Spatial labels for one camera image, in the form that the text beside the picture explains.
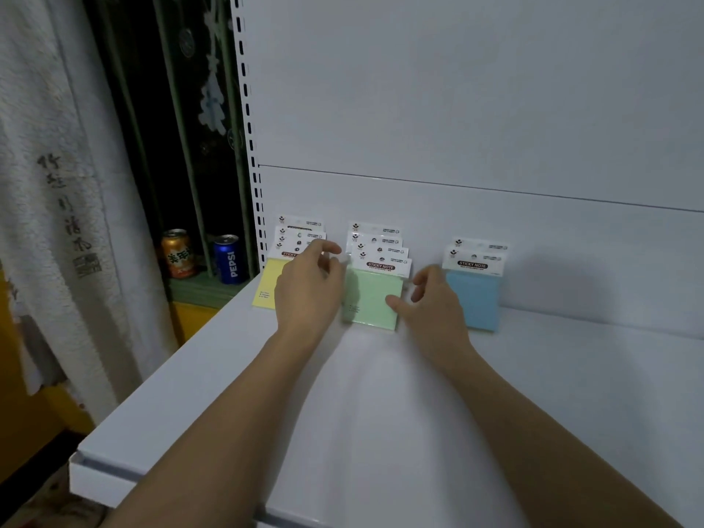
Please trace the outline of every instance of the green sticky note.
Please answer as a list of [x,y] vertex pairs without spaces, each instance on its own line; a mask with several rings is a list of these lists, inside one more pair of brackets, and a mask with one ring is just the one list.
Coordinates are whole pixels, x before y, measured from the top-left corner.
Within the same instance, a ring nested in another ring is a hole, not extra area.
[[399,276],[347,269],[342,318],[348,322],[395,329],[396,313],[386,305],[386,295],[400,296],[403,280]]

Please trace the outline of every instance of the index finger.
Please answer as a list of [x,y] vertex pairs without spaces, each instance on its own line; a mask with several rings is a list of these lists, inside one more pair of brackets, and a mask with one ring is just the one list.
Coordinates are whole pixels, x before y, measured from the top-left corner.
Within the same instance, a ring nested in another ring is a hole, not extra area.
[[324,239],[315,239],[308,245],[308,248],[304,250],[301,257],[310,257],[317,263],[318,258],[323,252],[341,253],[342,248],[340,248],[338,243]]
[[413,277],[414,285],[423,285],[430,283],[431,285],[443,283],[445,281],[445,273],[440,265],[428,265],[426,268],[418,272]]

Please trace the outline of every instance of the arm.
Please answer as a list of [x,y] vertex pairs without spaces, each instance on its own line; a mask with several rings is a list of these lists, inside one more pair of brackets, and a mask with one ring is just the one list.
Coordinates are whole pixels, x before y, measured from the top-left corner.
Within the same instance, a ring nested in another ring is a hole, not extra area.
[[467,404],[533,526],[679,526],[491,369],[472,347],[440,267],[426,267],[414,283],[414,305],[395,296],[386,302]]
[[277,282],[278,329],[163,455],[105,528],[247,527],[299,374],[339,310],[344,268],[313,241]]

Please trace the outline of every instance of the yellow sticky note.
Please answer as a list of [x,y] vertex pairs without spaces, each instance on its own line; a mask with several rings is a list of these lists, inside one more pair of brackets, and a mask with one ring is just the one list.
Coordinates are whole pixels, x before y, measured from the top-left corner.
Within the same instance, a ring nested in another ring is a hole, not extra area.
[[283,259],[267,260],[252,305],[258,308],[275,309],[274,289],[276,289],[276,280],[281,276],[281,271],[287,263],[288,261]]

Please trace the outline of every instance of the hand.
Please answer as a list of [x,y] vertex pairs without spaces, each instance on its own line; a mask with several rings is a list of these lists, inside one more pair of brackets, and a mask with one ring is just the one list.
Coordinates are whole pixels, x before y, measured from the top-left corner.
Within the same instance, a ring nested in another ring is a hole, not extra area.
[[320,343],[342,302],[345,266],[328,255],[341,251],[336,243],[315,239],[284,266],[276,282],[278,332],[311,351]]
[[451,375],[475,354],[460,301],[437,265],[418,272],[413,283],[412,305],[392,294],[386,304],[408,325],[420,353],[441,373]]

